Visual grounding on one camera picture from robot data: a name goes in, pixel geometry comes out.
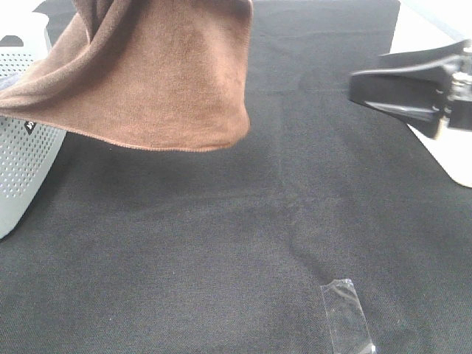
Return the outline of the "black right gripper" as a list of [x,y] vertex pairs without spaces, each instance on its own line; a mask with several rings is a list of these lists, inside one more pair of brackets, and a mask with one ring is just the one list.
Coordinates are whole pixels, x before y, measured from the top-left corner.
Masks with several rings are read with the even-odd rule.
[[437,138],[446,129],[471,132],[471,39],[385,54],[378,68],[351,74],[350,101],[414,123],[434,123],[442,110]]

